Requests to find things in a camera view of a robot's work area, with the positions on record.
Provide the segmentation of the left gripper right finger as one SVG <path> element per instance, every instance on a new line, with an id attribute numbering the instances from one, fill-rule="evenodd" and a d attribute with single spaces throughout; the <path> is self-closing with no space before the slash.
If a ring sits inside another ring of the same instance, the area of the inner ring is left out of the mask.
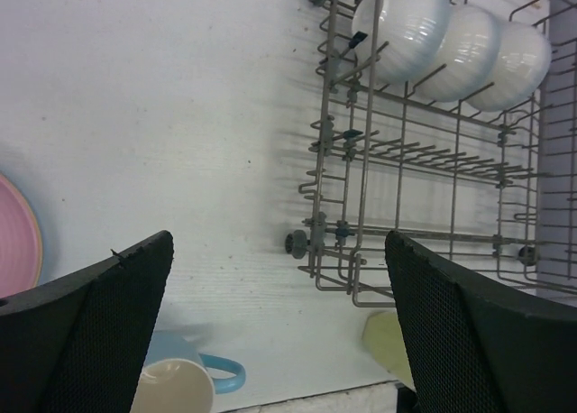
<path id="1" fill-rule="evenodd" d="M 574 412 L 576 309 L 391 231 L 385 260 L 422 412 Z"/>

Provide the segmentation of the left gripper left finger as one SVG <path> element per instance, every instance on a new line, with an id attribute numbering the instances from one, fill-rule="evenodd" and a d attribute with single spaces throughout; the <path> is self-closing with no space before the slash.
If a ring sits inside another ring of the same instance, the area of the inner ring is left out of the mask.
<path id="1" fill-rule="evenodd" d="M 1 300 L 3 412 L 128 412 L 174 256 L 160 231 Z"/>

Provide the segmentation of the blue mug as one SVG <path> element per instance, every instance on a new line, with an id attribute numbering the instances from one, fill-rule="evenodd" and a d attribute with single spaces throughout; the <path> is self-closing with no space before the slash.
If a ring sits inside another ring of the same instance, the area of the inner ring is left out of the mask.
<path id="1" fill-rule="evenodd" d="M 215 396 L 239 390 L 246 370 L 238 362 L 198 353 L 169 331 L 152 334 L 132 412 L 210 412 Z"/>

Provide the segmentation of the white bowl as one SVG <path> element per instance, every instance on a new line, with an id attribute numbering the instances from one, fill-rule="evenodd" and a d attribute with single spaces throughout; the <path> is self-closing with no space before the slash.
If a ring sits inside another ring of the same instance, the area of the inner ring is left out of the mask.
<path id="1" fill-rule="evenodd" d="M 482 112 L 510 109 L 526 100 L 539 87 L 552 59 L 550 41 L 536 27 L 504 22 L 497 60 L 482 87 L 466 103 Z"/>
<path id="2" fill-rule="evenodd" d="M 478 90 L 496 62 L 500 39 L 494 15 L 474 5 L 455 6 L 433 62 L 413 80 L 417 94 L 448 103 Z"/>
<path id="3" fill-rule="evenodd" d="M 359 62 L 370 58 L 377 33 L 376 77 L 401 84 L 417 77 L 435 58 L 447 31 L 449 0 L 362 0 L 353 16 L 352 33 L 367 35 L 355 47 Z"/>

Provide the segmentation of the light green mug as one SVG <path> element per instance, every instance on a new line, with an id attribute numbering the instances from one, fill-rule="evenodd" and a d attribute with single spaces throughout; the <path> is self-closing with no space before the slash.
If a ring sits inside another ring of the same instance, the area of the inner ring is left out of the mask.
<path id="1" fill-rule="evenodd" d="M 404 386 L 415 389 L 398 315 L 378 312 L 368 316 L 362 344 L 376 363 Z"/>

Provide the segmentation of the pink plate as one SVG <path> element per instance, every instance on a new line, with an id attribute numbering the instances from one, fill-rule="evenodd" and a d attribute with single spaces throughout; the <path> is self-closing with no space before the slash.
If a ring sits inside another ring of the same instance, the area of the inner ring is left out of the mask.
<path id="1" fill-rule="evenodd" d="M 1 297 L 34 288 L 42 260 L 38 220 L 20 190 L 1 175 Z"/>

